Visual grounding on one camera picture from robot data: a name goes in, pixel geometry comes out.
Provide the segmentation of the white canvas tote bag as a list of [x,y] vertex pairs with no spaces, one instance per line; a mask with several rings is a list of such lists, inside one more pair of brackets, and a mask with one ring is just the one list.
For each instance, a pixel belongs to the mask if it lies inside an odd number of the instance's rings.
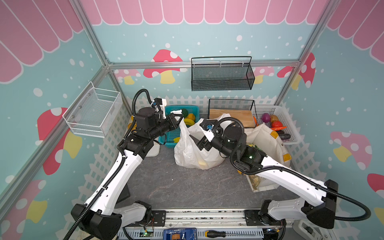
[[[245,128],[245,134],[248,144],[257,146],[275,161],[290,167],[292,157],[276,131],[262,124],[253,129]],[[279,187],[273,181],[255,175],[247,176],[247,180],[253,193],[274,190]]]

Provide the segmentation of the white plastic grocery bag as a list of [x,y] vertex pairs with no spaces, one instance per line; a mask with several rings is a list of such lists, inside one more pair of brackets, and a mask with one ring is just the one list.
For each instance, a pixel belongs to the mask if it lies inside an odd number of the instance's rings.
[[181,119],[179,128],[180,140],[174,148],[176,164],[201,170],[216,167],[229,158],[245,133],[244,125],[230,114],[200,119],[189,128]]

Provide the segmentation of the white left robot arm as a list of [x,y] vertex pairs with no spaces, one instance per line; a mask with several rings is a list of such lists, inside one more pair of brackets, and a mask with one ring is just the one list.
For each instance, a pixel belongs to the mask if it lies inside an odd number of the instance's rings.
[[144,227],[153,221],[151,205],[136,201],[116,208],[120,195],[135,169],[154,146],[156,138],[177,129],[184,116],[181,110],[165,115],[163,99],[155,99],[150,107],[134,114],[126,136],[118,144],[118,157],[96,191],[84,204],[76,204],[71,215],[75,222],[65,235],[70,239],[76,228],[100,240],[112,240],[125,226],[138,223]]

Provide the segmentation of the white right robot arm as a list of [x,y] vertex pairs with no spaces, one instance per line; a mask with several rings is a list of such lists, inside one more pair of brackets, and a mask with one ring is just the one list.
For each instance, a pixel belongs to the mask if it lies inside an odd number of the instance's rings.
[[[200,140],[193,138],[199,150],[209,151],[214,148],[220,155],[228,158],[240,173],[271,180],[298,196],[297,199],[288,201],[265,200],[259,210],[260,221],[265,225],[292,219],[308,220],[321,228],[332,229],[335,221],[360,222],[370,218],[370,209],[363,203],[340,194],[336,182],[318,181],[302,175],[247,144],[245,128],[238,119],[203,119],[198,126],[204,134]],[[338,199],[360,207],[364,213],[357,217],[337,216]]]

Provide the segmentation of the teal plastic fruit basket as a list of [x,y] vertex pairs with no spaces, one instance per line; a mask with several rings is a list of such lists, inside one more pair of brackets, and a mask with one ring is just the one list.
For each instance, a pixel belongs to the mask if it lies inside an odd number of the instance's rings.
[[[195,123],[200,119],[200,109],[198,106],[194,105],[171,105],[165,107],[166,115],[176,111],[176,113],[182,114],[181,109],[187,109],[189,114],[193,114],[195,116]],[[159,137],[158,141],[160,144],[165,144],[167,148],[174,148],[176,146],[176,142],[174,142],[174,139],[180,137],[180,128],[177,128],[176,130],[167,132],[165,136]]]

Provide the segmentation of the white bread tray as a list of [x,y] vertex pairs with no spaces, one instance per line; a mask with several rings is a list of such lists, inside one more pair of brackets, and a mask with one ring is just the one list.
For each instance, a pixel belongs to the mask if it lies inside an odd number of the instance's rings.
[[149,150],[146,157],[156,157],[160,152],[160,145],[157,143],[154,143],[154,146]]

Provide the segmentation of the purple onion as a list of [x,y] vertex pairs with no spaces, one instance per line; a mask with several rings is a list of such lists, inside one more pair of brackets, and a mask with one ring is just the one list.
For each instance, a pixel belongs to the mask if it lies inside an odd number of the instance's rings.
[[271,115],[269,115],[268,113],[264,113],[261,117],[261,120],[263,121],[263,123],[269,123],[271,121]]

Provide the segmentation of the white plastic vegetable basket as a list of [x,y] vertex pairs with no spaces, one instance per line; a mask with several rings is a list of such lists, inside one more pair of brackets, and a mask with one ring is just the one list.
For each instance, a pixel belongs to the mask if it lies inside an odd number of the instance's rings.
[[279,119],[283,124],[283,127],[285,127],[285,129],[283,129],[284,133],[291,135],[288,140],[283,140],[285,145],[294,145],[300,142],[301,136],[285,108],[274,105],[256,105],[252,111],[254,116],[258,119],[258,124],[263,123],[262,115],[265,113],[275,115]]

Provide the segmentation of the red pepper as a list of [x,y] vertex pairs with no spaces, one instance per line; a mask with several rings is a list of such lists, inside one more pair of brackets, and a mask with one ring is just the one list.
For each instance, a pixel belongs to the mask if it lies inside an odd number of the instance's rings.
[[271,127],[272,128],[279,128],[279,127],[283,127],[283,124],[280,121],[273,121],[271,123]]

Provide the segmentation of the orange carrot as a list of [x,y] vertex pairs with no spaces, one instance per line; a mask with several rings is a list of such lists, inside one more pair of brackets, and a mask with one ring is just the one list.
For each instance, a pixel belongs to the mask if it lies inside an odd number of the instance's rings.
[[281,131],[281,130],[284,130],[286,128],[287,128],[286,126],[282,126],[282,127],[271,128],[271,130],[273,130],[273,131]]

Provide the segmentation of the brown potato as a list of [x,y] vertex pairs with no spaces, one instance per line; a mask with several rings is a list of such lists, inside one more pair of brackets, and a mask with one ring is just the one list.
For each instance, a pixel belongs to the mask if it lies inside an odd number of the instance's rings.
[[275,121],[279,121],[279,118],[276,115],[270,115],[270,122],[273,123]]

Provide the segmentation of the dark eggplant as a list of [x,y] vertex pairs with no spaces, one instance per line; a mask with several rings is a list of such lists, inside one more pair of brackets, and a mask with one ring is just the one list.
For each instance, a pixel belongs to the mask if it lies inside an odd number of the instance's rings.
[[281,134],[281,135],[279,135],[279,137],[282,141],[288,141],[291,138],[291,135],[290,134]]

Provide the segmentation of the black orange screwdriver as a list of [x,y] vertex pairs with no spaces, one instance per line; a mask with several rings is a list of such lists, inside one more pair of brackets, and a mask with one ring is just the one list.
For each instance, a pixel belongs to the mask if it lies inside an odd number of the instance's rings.
[[204,233],[204,236],[206,238],[226,238],[226,237],[233,237],[233,236],[236,236],[236,237],[256,237],[256,235],[252,235],[252,234],[228,234],[224,231],[215,231],[215,230],[208,230],[208,231],[205,231]]

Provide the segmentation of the black wall mesh basket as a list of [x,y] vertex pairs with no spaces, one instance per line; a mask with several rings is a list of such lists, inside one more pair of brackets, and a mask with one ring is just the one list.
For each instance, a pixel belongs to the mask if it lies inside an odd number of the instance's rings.
[[255,75],[252,57],[195,57],[191,58],[192,91],[251,90]]

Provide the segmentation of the blue box on rail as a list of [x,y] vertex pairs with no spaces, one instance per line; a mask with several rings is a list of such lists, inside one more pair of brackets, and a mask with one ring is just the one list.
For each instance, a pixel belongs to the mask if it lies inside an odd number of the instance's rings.
[[197,240],[196,228],[167,229],[163,232],[163,240]]

